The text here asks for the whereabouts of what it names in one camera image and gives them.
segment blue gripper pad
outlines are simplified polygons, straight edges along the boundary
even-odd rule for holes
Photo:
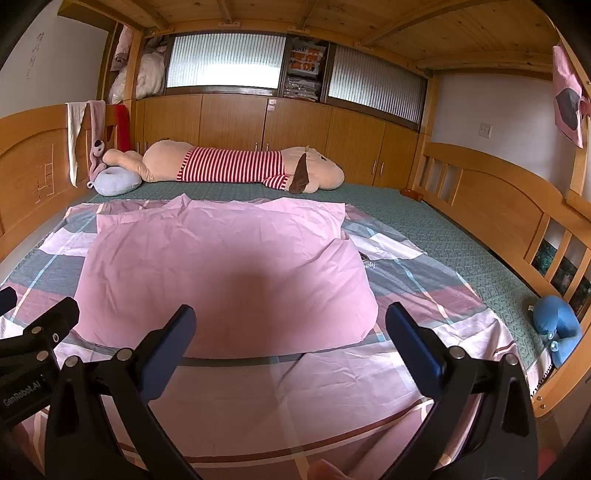
[[[140,372],[139,396],[144,404],[162,395],[191,343],[196,327],[195,311],[182,305],[162,330],[156,330],[158,343]]]
[[[443,342],[432,330],[419,327],[399,302],[386,311],[386,330],[419,391],[438,399],[445,368]]]

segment white towel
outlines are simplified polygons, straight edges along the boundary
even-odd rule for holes
[[[70,102],[68,106],[68,158],[70,160],[70,181],[76,186],[76,171],[78,162],[76,161],[76,140],[82,126],[86,102]]]

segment wooden cabinet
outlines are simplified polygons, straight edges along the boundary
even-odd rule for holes
[[[326,156],[345,172],[345,182],[373,185],[386,122],[333,108]]]
[[[203,95],[199,143],[204,147],[262,150],[267,97]]]
[[[171,95],[146,98],[140,153],[145,153],[146,147],[165,138],[198,145],[202,97]]]
[[[387,123],[374,186],[405,189],[413,167],[418,132]]]
[[[265,120],[263,150],[309,145],[326,152],[332,107],[289,98],[270,98]]]

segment wooden headboard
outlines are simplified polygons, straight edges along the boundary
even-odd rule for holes
[[[106,107],[107,148],[116,145],[115,108]],[[0,118],[0,260],[52,215],[88,193],[89,108],[76,142],[76,187],[70,183],[66,105]]]
[[[591,260],[591,222],[566,205],[548,181],[501,158],[456,145],[427,143],[427,161],[415,187],[424,200],[499,255],[538,295],[560,293],[550,284],[573,237],[586,247],[566,293],[569,301]],[[532,265],[550,219],[565,228],[545,275]],[[533,399],[536,416],[551,410],[591,367],[591,309],[583,315],[583,340]]]

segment pink fabric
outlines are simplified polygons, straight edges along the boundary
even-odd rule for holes
[[[554,118],[556,127],[583,148],[581,119],[591,114],[589,100],[583,94],[579,76],[562,45],[552,48],[554,57]]]
[[[250,358],[361,341],[378,306],[340,227],[345,206],[310,200],[216,203],[98,215],[76,300],[77,332],[135,346],[179,305],[197,314],[186,356]]]

